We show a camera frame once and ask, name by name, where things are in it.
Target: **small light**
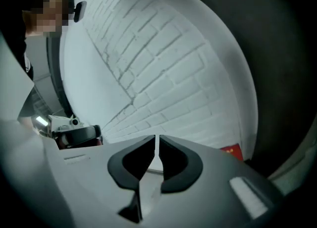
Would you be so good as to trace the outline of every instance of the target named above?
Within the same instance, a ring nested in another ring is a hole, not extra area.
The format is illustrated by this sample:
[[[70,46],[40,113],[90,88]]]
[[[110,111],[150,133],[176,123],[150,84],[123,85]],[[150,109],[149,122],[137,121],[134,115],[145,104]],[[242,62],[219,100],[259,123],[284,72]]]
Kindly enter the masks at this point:
[[[44,126],[47,126],[49,123],[45,121],[41,116],[38,116],[36,120]]]

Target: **black mirror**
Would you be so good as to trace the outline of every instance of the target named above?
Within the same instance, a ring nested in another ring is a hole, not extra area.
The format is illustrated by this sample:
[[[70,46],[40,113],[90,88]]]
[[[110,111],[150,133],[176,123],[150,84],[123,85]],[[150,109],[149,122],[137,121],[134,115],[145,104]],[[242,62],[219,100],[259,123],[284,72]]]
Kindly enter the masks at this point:
[[[79,22],[84,17],[86,5],[87,5],[86,1],[81,1],[76,5],[75,14],[74,14],[75,23]]]

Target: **white brick wall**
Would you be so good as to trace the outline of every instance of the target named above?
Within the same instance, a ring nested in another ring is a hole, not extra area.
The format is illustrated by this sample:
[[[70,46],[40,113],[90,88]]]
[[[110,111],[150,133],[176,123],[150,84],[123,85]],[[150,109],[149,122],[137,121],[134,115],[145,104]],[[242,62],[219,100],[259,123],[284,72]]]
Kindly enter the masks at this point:
[[[131,99],[102,129],[109,143],[147,134],[217,148],[241,141],[227,73],[184,16],[158,0],[87,2],[87,33]]]

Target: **brick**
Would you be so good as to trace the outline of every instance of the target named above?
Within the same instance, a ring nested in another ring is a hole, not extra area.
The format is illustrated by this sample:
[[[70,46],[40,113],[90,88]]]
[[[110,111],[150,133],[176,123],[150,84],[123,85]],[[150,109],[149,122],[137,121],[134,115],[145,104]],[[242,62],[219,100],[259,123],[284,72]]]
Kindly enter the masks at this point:
[[[218,93],[215,85],[211,85],[209,88],[205,89],[205,95],[209,101],[215,101],[218,98]]]
[[[151,86],[149,86],[146,90],[149,97],[154,100],[160,95],[168,92],[172,89],[173,83],[172,81],[165,75],[160,77],[157,81],[155,81]]]
[[[180,63],[170,69],[168,75],[175,83],[180,83],[201,70],[203,67],[204,65],[198,54],[193,52],[188,54]]]
[[[106,132],[106,135],[107,136],[113,135],[113,134],[115,134],[117,132],[118,132],[118,130],[115,127],[113,127],[112,129],[110,129],[109,131]]]
[[[203,43],[204,40],[195,32],[185,33],[160,55],[159,59],[162,62],[162,67],[165,69],[171,67],[180,58],[193,52]]]
[[[162,3],[160,3],[158,14],[151,20],[151,25],[160,30],[166,23],[170,22],[173,17],[173,10],[164,7]]]
[[[217,54],[209,45],[204,45],[198,49],[200,58],[202,59],[205,65],[214,67],[213,64],[215,61],[219,61]]]
[[[192,111],[208,103],[208,99],[203,91],[200,91],[186,99],[187,107]]]
[[[125,116],[130,116],[131,114],[133,114],[136,111],[135,107],[133,105],[129,105],[125,110],[124,110],[124,114]]]
[[[134,82],[134,90],[138,93],[158,78],[165,70],[177,63],[183,56],[194,51],[203,42],[193,33],[186,33],[162,53],[158,60],[153,61]]]
[[[109,65],[109,68],[114,71],[116,68],[117,68],[117,62],[119,60],[119,55],[118,53],[114,52],[114,53],[111,53],[109,58],[108,58],[108,65]]]
[[[137,128],[135,126],[130,126],[128,128],[125,128],[113,135],[111,135],[110,137],[111,138],[116,138],[116,137],[120,137],[120,136],[126,136],[126,135],[129,135],[129,134],[132,134],[132,133],[135,133],[137,132]]]
[[[104,10],[101,12],[101,15],[103,16],[101,21],[101,24],[98,27],[98,32],[96,33],[95,38],[93,40],[97,42],[97,48],[99,51],[103,51],[106,47],[106,43],[102,45],[101,41],[105,40],[105,33],[107,29],[109,28],[109,25],[111,24],[112,20],[114,19],[115,12],[113,12],[113,7],[119,2],[120,0],[108,0],[106,2],[106,6],[104,7]]]
[[[157,135],[157,134],[164,134],[164,133],[165,133],[165,130],[161,127],[161,125],[157,125],[157,126],[150,127],[136,133],[132,133],[129,136],[132,139],[132,138],[136,138],[143,135]]]
[[[209,130],[202,130],[199,133],[186,136],[186,140],[193,141],[193,142],[199,142],[203,139],[210,138],[210,136],[211,136],[211,134],[210,134]]]
[[[105,21],[105,13],[107,11],[107,9],[109,8],[111,2],[113,0],[102,0],[103,4],[102,4],[102,7],[100,8],[100,12],[99,12],[99,15],[98,15],[98,21],[94,24],[94,31],[97,31],[97,30],[100,30],[102,25],[104,24],[104,21]]]
[[[147,49],[143,49],[142,52],[136,57],[134,62],[130,66],[130,70],[135,76],[138,76],[143,69],[153,61],[154,57],[149,53]]]
[[[108,130],[112,129],[115,125],[119,123],[118,119],[115,117],[110,121],[103,129],[102,132],[106,133]]]
[[[174,87],[171,91],[160,98],[151,102],[149,108],[151,112],[156,113],[167,108],[178,101],[181,101],[199,90],[199,85],[193,79],[184,81],[182,84]]]
[[[120,84],[124,89],[127,89],[130,84],[133,82],[134,76],[131,74],[131,72],[128,70],[123,74],[123,76],[120,79]]]
[[[197,121],[192,125],[175,131],[175,133],[181,137],[187,137],[195,133],[202,132],[203,130],[208,130],[210,134],[217,134],[219,131],[223,130],[221,115],[210,116],[206,120]]]
[[[208,104],[209,110],[212,115],[223,113],[226,110],[223,100],[216,100]]]
[[[132,19],[129,19],[129,17],[124,18],[125,14],[130,11],[138,0],[122,0],[120,2],[120,10],[118,10],[115,21],[110,25],[107,35],[109,37],[109,41],[113,38],[113,35],[116,32],[123,33],[123,31],[127,28],[127,26],[131,23],[131,21],[136,18],[136,15],[132,16]]]
[[[124,120],[125,118],[126,118],[126,115],[124,114],[124,111],[122,111],[121,113],[119,113],[119,114],[117,115],[118,121],[122,121],[122,120]]]
[[[130,86],[130,87],[127,89],[127,93],[128,93],[128,95],[130,96],[131,99],[133,99],[133,98],[135,97],[135,92],[134,92],[132,86]]]
[[[199,84],[203,87],[210,86],[214,80],[214,76],[211,74],[209,67],[195,74],[195,78],[197,79]]]
[[[141,121],[135,124],[135,127],[141,131],[150,127],[150,125],[146,121]]]
[[[119,68],[116,68],[114,71],[113,71],[113,75],[116,79],[119,79],[120,76],[121,76],[121,71]]]
[[[140,75],[135,79],[132,84],[133,89],[140,93],[145,87],[151,84],[155,79],[157,79],[162,74],[162,69],[157,60],[154,60]]]
[[[96,2],[96,7],[94,8],[93,12],[92,12],[92,19],[94,21],[93,27],[92,29],[95,30],[98,20],[100,19],[100,14],[105,6],[105,2],[104,0],[95,0]]]
[[[141,11],[137,21],[133,24],[132,28],[134,32],[140,31],[147,23],[156,15],[157,11],[151,6],[148,6],[145,10]]]
[[[147,122],[151,126],[159,125],[163,122],[166,122],[166,119],[161,114],[155,114],[147,118]]]
[[[131,116],[126,118],[124,121],[120,122],[116,128],[117,130],[124,129],[130,125],[134,125],[135,123],[144,120],[145,118],[149,117],[151,112],[147,107],[142,107],[134,112]]]
[[[109,56],[107,55],[107,53],[103,53],[102,57],[103,57],[104,62],[107,62],[108,57],[109,57]]]
[[[141,13],[152,3],[153,3],[153,0],[139,0],[138,4],[136,5],[136,9],[139,11],[139,13]]]
[[[211,114],[209,112],[208,107],[205,106],[195,111],[192,111],[189,114],[183,115],[181,117],[178,117],[176,119],[170,120],[169,122],[162,124],[162,128],[165,131],[175,130],[178,128],[188,126],[192,123],[198,122],[200,120],[206,119],[210,117],[210,115]]]
[[[172,20],[172,24],[181,32],[185,33],[191,30],[191,23],[182,15],[178,15]]]
[[[134,39],[134,34],[132,32],[130,31],[125,32],[115,47],[115,50],[117,51],[117,53],[121,55],[126,50],[128,45],[132,42],[133,39]]]
[[[185,101],[178,102],[177,104],[166,108],[162,111],[162,114],[168,119],[174,119],[176,117],[179,117],[181,115],[184,115],[189,112],[189,109],[186,106]]]
[[[122,71],[125,71],[138,53],[147,45],[147,43],[154,37],[156,30],[147,25],[141,32],[139,32],[132,40],[131,44],[122,54],[118,62],[118,66]]]
[[[179,36],[180,32],[172,25],[167,24],[147,45],[150,53],[157,56],[166,47],[172,44]]]
[[[127,18],[124,19],[124,21],[122,21],[121,24],[119,24],[118,28],[116,29],[113,35],[113,38],[110,40],[109,45],[107,46],[107,51],[109,53],[111,53],[114,50],[119,39],[124,35],[128,27],[133,23],[136,17],[137,17],[136,11],[132,10],[127,16]]]
[[[91,1],[91,5],[89,8],[89,21],[88,21],[87,26],[86,26],[88,32],[91,32],[93,30],[93,26],[95,24],[93,17],[94,17],[94,13],[97,10],[98,5],[99,5],[98,0]]]
[[[151,99],[149,98],[149,96],[144,92],[141,93],[139,95],[136,96],[136,98],[133,101],[133,105],[136,108],[140,108],[145,106],[147,103],[149,103],[151,101]]]

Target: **person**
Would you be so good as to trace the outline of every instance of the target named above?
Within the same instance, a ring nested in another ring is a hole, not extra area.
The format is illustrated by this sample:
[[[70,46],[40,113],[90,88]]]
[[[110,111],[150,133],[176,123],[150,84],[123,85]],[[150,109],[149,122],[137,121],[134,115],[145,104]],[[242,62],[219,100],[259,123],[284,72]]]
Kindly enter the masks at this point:
[[[61,33],[74,13],[73,0],[34,0],[29,10],[9,3],[2,5],[0,29],[13,55],[33,80],[33,67],[25,55],[25,39],[29,36]],[[33,129],[31,117],[35,114],[32,94],[27,97],[19,114],[19,122]]]

